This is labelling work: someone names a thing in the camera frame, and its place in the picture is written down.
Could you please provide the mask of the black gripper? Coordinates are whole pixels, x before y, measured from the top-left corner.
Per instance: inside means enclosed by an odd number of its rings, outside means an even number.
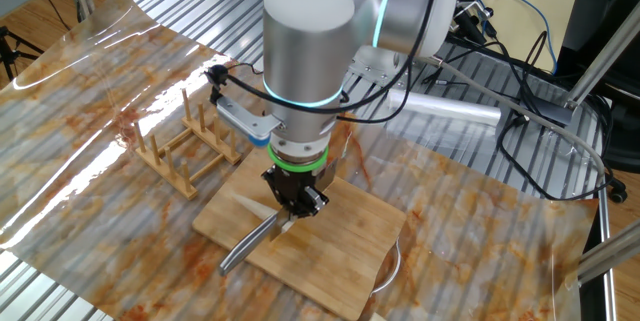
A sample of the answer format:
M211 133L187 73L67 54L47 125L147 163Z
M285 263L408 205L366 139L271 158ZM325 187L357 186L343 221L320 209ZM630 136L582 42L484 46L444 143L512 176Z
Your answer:
M281 207L288 206L296 218L313 217L329 203L320 187L320 171L294 172L274 164L261 177Z

